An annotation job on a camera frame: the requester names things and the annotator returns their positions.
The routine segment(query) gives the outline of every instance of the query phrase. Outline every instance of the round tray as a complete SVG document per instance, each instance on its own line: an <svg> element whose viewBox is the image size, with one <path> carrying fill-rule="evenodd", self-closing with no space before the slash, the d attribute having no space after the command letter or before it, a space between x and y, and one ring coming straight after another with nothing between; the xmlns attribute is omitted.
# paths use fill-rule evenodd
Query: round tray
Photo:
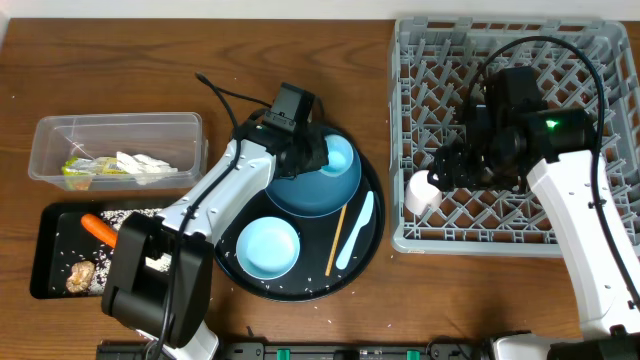
<svg viewBox="0 0 640 360"><path fill-rule="evenodd" d="M380 245L384 231L384 196L375 170L360 153L362 178L347 211L340 232L331 274L325 276L331 246L335 236L340 211L318 218L293 216L276 206L264 191L258 193L242 209L236 219L222 234L216 245L216 261L222 270L245 290L277 301L308 301L332 294L355 278L367 267ZM373 191L374 209L371 220L360 229L352 257L344 270L335 266L344 243L351 234L367 192ZM300 256L293 268L274 280L258 280L245 273L235 256L236 243L242 229L253 220L275 216L288 221L300 234Z"/></svg>

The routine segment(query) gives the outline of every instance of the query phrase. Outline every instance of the light blue plastic knife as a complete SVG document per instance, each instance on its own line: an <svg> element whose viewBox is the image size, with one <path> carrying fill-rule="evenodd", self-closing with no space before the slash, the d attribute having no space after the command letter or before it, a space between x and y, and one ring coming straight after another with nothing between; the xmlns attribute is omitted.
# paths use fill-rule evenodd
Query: light blue plastic knife
<svg viewBox="0 0 640 360"><path fill-rule="evenodd" d="M340 251L340 255L338 255L338 260L336 260L336 267L338 269L344 270L344 268L347 267L349 259L351 258L351 253L353 252L353 246L356 244L356 239L360 233L360 229L371 221L371 214L373 214L373 192L369 191L367 193L367 198L364 200L364 204L362 205L362 210L360 210L358 220L353 226L353 230L351 230L351 235L349 235L342 251Z"/></svg>

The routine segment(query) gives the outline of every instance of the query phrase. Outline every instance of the orange carrot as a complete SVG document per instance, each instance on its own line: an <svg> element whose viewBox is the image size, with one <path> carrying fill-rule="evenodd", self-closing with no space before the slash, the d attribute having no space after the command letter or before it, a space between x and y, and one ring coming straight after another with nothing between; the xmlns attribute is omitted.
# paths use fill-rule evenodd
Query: orange carrot
<svg viewBox="0 0 640 360"><path fill-rule="evenodd" d="M118 241L118 233L113 231L113 229L109 227L109 225L105 224L99 217L91 214L86 214L82 217L80 222L82 223L82 226L84 226L85 230L98 238L98 240L111 246L112 248L116 247L116 242Z"/></svg>

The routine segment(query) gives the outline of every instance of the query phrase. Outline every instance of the chopstick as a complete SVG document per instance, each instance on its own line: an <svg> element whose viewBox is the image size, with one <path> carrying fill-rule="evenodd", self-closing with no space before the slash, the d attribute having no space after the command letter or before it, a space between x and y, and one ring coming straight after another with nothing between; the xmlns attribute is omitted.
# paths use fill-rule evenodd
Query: chopstick
<svg viewBox="0 0 640 360"><path fill-rule="evenodd" d="M338 240L340 239L340 232L342 231L342 222L344 220L344 214L347 212L347 205L342 207L340 212L340 220L338 220L338 227L336 228L336 235L333 237L333 246L331 246L331 255L329 255L329 262L327 263L327 271L324 275L329 276L331 274L331 268L333 266L333 258L336 256L336 248L338 247Z"/></svg>

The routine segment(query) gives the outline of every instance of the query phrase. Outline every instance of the wooden table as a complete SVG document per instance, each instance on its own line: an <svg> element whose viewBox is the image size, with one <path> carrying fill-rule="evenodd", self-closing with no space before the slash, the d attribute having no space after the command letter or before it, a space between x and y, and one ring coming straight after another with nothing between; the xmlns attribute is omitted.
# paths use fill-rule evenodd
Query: wooden table
<svg viewBox="0 0 640 360"><path fill-rule="evenodd" d="M626 25L640 61L640 24ZM36 300L29 294L46 205L141 195L69 193L30 180L39 119L195 111L205 122L211 165L227 143L230 122L193 73L204 71L221 87L263 99L287 81L323 98L329 116L355 137L388 184L392 29L391 21L12 20L0 53L0 358L87 359L102 339L138 339L101 312L99 298ZM254 110L230 101L239 118ZM388 206L388 193L385 201ZM216 268L209 327L233 340L250 326L272 342L426 344L441 334L481 338L517 329L580 336L562 260L399 254L388 224L367 270L322 300L264 300Z"/></svg>

